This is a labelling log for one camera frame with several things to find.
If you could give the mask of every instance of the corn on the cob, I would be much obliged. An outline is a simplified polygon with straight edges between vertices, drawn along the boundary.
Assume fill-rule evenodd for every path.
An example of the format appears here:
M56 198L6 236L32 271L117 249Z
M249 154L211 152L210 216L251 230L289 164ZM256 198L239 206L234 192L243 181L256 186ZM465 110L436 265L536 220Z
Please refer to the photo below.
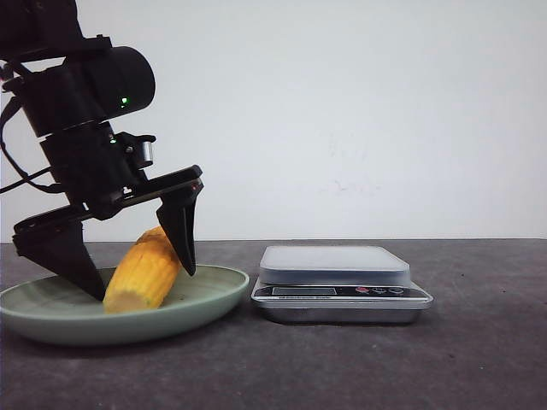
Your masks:
M158 308L180 268L162 227L146 231L116 268L103 299L105 313Z

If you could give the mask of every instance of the scale display screen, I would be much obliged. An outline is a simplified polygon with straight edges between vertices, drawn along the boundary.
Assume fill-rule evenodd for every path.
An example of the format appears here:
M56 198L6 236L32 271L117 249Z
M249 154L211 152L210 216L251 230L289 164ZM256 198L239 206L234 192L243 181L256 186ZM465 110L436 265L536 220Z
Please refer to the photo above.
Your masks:
M336 295L334 288L276 288L272 289L272 296L325 296Z

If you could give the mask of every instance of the dark gray table surface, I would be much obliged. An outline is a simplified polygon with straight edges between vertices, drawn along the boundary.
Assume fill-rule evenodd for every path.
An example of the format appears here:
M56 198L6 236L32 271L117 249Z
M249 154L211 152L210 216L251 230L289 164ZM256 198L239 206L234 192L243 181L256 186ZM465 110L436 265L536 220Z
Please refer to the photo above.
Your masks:
M412 325L280 325L250 291L276 241L197 243L197 259L251 276L241 304L186 334L63 348L2 329L2 409L545 409L547 241L377 244L435 296ZM130 243L89 243L98 267ZM50 276L2 245L3 289Z

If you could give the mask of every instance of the green ceramic plate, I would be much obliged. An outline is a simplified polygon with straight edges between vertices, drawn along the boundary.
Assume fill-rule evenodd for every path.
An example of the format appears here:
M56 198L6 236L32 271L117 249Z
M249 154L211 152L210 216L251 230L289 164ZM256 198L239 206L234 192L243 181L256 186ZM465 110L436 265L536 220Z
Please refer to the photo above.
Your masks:
M108 282L114 269L100 272ZM99 346L142 342L205 325L234 308L248 284L244 272L199 265L193 277L185 273L177 277L158 309L105 314L101 302L54 276L5 290L0 305L3 323L24 337Z

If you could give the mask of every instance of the scale button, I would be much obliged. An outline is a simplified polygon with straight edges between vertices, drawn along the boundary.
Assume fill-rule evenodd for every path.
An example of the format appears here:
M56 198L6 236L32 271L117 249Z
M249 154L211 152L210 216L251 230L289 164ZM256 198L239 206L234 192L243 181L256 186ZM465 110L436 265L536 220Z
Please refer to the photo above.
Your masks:
M390 292L394 293L395 295L402 295L404 290L403 288L390 288Z

